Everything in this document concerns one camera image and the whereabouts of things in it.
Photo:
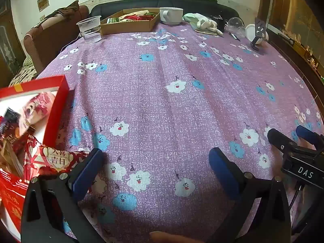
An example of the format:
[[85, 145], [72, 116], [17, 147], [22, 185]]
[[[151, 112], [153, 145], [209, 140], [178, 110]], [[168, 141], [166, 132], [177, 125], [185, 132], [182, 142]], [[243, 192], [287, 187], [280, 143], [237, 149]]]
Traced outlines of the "red patterned snack packet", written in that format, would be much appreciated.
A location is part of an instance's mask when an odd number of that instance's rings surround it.
[[33, 135], [28, 135], [23, 159], [23, 180], [30, 181], [39, 175], [56, 175], [70, 172], [90, 152], [62, 151], [41, 144]]

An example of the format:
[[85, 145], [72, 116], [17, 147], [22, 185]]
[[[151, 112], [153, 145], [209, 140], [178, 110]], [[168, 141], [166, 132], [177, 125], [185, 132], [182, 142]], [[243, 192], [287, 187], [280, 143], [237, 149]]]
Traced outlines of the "purple floral tablecloth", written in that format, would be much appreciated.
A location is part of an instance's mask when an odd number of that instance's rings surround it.
[[258, 178], [281, 174], [277, 129], [323, 133], [305, 82], [269, 44], [201, 35], [188, 24], [119, 33], [63, 50], [41, 77], [65, 76], [56, 145], [101, 149], [103, 169], [79, 203], [106, 242], [148, 242], [151, 231], [205, 241], [232, 208], [210, 168], [218, 147]]

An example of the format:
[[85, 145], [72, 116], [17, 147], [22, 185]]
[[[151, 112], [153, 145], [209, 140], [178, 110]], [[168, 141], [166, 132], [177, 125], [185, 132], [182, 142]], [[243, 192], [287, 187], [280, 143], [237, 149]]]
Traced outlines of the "pink snack packet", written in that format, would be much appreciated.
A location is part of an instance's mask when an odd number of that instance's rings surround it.
[[19, 119], [19, 135], [25, 134], [31, 125], [35, 125], [49, 115], [54, 99], [55, 96], [52, 92], [41, 92], [22, 107]]

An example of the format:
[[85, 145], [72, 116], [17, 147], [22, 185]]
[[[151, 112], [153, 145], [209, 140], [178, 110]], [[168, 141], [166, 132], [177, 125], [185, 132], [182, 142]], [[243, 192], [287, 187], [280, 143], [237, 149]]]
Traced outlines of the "patterned blanket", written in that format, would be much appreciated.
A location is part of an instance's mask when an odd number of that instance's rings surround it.
[[24, 82], [29, 82], [37, 77], [37, 71], [32, 62], [31, 56], [27, 55], [25, 58], [22, 68], [18, 71], [18, 73], [11, 80], [9, 86], [14, 86], [15, 84], [20, 84]]

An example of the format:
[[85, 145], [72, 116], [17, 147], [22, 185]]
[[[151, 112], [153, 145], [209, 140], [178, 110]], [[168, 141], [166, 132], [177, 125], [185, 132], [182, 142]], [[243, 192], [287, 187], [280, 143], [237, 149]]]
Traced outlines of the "black pen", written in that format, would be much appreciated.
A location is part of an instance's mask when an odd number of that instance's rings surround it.
[[233, 37], [233, 39], [235, 39], [235, 40], [237, 40], [237, 41], [240, 41], [239, 36], [238, 36], [237, 34], [235, 34], [235, 33], [233, 33], [233, 32], [229, 32], [229, 35], [230, 35], [231, 37]]

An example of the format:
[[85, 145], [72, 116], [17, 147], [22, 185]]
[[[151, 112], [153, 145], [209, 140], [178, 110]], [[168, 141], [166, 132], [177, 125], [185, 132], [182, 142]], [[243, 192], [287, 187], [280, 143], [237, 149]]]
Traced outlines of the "black leather sofa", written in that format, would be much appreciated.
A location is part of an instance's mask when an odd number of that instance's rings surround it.
[[177, 7], [182, 8], [184, 14], [199, 13], [208, 18], [221, 16], [225, 20], [239, 16], [236, 10], [219, 4], [216, 0], [121, 0], [96, 5], [90, 16], [100, 15], [104, 19], [123, 9], [160, 7]]

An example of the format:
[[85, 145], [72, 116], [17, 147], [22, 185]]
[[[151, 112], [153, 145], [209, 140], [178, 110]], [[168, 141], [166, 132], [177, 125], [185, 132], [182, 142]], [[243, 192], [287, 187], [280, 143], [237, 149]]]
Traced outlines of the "clear plastic cup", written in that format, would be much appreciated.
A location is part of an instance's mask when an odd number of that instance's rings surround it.
[[76, 23], [86, 43], [96, 43], [101, 40], [100, 18], [100, 15], [93, 16]]

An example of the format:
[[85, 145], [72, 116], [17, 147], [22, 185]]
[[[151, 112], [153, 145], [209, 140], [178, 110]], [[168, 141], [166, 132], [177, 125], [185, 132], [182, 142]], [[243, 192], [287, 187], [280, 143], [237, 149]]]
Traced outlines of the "wall notice plaque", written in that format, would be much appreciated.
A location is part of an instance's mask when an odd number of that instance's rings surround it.
[[39, 12], [43, 11], [47, 7], [49, 7], [49, 0], [37, 0], [37, 7]]

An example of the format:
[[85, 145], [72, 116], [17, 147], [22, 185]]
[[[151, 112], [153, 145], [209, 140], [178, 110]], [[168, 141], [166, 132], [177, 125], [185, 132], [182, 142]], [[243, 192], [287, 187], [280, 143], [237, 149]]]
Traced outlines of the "white ceramic mug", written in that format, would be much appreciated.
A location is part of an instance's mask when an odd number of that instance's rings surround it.
[[183, 9], [177, 7], [160, 7], [160, 21], [165, 25], [179, 25], [182, 23]]

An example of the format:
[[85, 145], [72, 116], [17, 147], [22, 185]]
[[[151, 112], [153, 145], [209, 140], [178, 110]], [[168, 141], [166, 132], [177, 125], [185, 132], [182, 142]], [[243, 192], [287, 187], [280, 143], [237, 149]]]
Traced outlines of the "white plush toy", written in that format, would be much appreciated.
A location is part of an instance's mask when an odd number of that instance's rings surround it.
[[183, 16], [183, 19], [185, 22], [188, 22], [194, 30], [216, 33], [221, 36], [223, 35], [223, 32], [218, 29], [216, 21], [199, 13], [187, 13]]

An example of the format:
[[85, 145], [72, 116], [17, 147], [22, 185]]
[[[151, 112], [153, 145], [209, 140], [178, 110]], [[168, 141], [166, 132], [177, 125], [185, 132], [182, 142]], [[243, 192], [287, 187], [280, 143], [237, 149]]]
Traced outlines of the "clear glass jar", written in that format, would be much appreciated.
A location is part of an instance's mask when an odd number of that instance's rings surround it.
[[238, 38], [245, 37], [245, 25], [240, 17], [232, 17], [228, 20], [226, 30]]

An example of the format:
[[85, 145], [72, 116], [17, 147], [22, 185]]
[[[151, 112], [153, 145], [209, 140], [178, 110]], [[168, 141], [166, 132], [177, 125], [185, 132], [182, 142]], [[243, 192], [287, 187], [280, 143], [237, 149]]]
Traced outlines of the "white round container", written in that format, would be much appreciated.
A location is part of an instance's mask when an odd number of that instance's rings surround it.
[[[255, 24], [249, 24], [246, 26], [245, 28], [245, 36], [246, 38], [252, 42], [253, 39], [255, 38]], [[269, 40], [269, 35], [268, 33], [266, 32], [266, 35], [264, 38], [259, 38], [257, 41], [256, 41], [256, 44], [257, 45], [260, 45], [262, 44], [263, 42], [266, 42]]]

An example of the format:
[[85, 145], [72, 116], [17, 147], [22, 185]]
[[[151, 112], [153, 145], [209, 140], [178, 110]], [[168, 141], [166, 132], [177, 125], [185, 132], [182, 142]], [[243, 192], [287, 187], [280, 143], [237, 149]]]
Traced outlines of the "brown cardboard snack box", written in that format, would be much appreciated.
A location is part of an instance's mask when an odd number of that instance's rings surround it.
[[160, 21], [159, 8], [123, 9], [100, 22], [101, 35], [150, 32]]

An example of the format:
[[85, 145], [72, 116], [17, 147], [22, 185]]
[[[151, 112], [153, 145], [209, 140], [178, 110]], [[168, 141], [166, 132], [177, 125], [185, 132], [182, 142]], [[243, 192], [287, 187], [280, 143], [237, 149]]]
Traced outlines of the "red gift box tray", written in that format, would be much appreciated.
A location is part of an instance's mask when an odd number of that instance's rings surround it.
[[63, 75], [1, 88], [1, 223], [16, 242], [29, 180], [37, 173], [27, 152], [55, 146], [68, 92]]

